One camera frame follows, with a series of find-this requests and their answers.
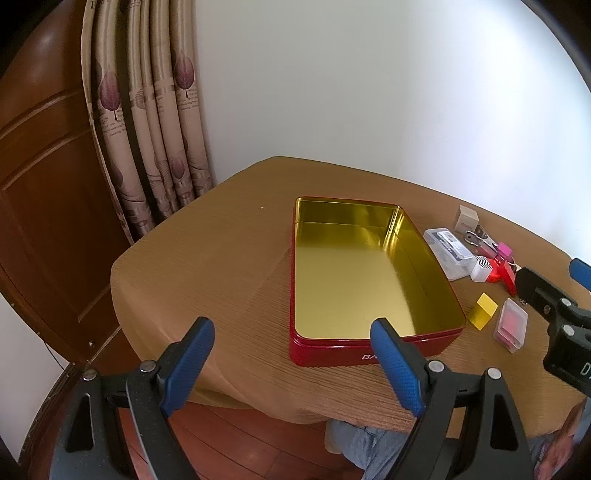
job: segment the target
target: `red wood floor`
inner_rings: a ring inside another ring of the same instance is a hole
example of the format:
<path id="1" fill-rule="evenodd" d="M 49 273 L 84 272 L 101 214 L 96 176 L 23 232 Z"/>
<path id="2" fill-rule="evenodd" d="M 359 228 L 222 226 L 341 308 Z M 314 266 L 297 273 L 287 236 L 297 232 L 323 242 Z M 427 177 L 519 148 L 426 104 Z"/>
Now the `red wood floor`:
<path id="1" fill-rule="evenodd" d="M 120 332 L 103 351 L 96 367 L 103 375 L 135 368 L 139 359 Z M 119 411 L 139 480 L 151 480 L 129 410 Z M 47 480 L 57 425 L 30 469 L 31 480 Z M 297 425 L 256 410 L 206 407 L 187 403 L 170 424 L 202 480 L 359 480 L 363 471 L 342 455 L 324 448 L 324 423 Z"/>

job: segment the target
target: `jeans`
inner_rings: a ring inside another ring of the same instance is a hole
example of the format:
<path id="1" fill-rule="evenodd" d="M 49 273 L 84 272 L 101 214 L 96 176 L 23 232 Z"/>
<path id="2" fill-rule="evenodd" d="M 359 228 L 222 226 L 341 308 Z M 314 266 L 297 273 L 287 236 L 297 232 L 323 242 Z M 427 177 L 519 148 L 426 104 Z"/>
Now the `jeans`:
<path id="1" fill-rule="evenodd" d="M 384 480 L 408 438 L 408 433 L 373 427 L 356 427 L 340 420 L 329 420 L 326 428 L 343 455 L 365 470 L 362 480 Z M 532 465 L 553 438 L 549 433 L 528 440 Z"/>

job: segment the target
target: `wall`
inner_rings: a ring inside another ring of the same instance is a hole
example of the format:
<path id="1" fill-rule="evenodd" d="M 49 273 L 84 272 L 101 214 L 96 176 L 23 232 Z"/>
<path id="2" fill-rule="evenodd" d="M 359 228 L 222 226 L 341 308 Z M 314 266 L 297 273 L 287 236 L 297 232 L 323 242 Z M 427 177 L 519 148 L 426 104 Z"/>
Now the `wall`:
<path id="1" fill-rule="evenodd" d="M 520 0 L 198 0 L 196 14 L 218 181 L 272 155 L 363 168 L 591 262 L 591 95 Z"/>
<path id="2" fill-rule="evenodd" d="M 31 423 L 62 370 L 2 296 L 0 331 L 0 436 L 18 459 Z M 67 360 L 54 355 L 67 366 Z"/>

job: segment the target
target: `wooden door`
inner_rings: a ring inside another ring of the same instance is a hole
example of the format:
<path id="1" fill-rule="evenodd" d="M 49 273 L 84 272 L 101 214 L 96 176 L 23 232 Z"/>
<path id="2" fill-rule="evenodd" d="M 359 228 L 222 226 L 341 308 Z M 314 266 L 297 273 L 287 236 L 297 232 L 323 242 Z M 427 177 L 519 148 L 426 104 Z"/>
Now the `wooden door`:
<path id="1" fill-rule="evenodd" d="M 86 362 L 117 320 L 109 273 L 127 248 L 90 133 L 84 0 L 64 0 L 0 79 L 0 291 L 57 352 Z"/>

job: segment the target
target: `open metal box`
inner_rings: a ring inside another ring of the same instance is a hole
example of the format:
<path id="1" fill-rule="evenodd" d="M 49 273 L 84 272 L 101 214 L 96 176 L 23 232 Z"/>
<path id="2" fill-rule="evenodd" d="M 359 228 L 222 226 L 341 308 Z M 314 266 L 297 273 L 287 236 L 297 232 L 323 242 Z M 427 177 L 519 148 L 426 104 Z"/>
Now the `open metal box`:
<path id="1" fill-rule="evenodd" d="M 369 327 L 385 317 L 423 355 L 437 355 L 466 316 L 437 259 L 397 205 L 295 202 L 290 357 L 308 367 L 376 362 Z"/>

